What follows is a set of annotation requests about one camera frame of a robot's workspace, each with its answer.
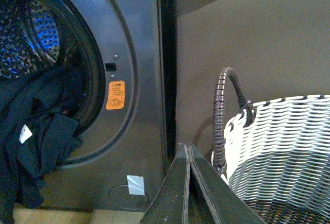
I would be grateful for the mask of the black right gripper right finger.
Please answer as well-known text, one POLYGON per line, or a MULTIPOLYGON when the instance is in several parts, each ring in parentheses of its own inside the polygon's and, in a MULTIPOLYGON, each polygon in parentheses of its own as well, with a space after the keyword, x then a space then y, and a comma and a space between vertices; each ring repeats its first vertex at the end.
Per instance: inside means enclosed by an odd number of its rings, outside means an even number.
POLYGON ((210 217, 210 223, 264 223, 234 194, 194 145, 189 146, 189 160, 197 192, 201 194, 201 207, 210 217))

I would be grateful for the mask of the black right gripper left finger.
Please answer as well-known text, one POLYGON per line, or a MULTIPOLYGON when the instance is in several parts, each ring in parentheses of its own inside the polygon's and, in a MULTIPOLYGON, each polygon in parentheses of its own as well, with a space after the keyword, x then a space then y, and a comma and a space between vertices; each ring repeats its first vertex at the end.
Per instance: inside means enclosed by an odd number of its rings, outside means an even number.
POLYGON ((188 223, 190 192, 188 146, 181 144, 156 198, 141 223, 188 223))

